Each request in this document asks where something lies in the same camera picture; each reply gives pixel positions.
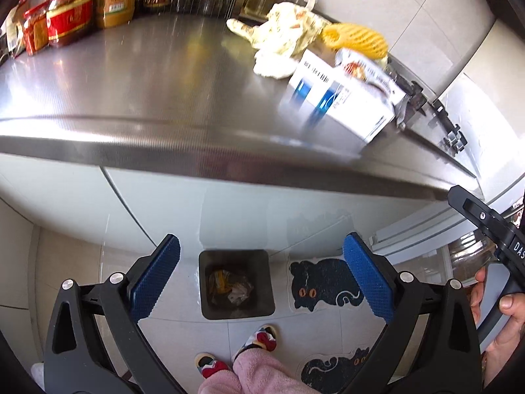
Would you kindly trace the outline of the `right hand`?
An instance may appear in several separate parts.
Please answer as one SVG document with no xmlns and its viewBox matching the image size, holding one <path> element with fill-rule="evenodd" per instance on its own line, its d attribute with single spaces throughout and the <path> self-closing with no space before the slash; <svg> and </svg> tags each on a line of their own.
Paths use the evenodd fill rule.
<svg viewBox="0 0 525 394">
<path fill-rule="evenodd" d="M 487 281 L 490 286 L 504 286 L 504 277 L 508 271 L 502 264 L 491 263 L 481 268 L 475 275 L 476 284 L 471 290 L 470 306 L 474 322 L 480 325 L 484 319 L 484 294 Z M 524 293 L 513 291 L 504 295 L 496 304 L 501 318 L 490 331 L 490 343 L 486 343 L 483 353 L 484 387 L 490 383 L 505 367 L 524 336 Z"/>
</svg>

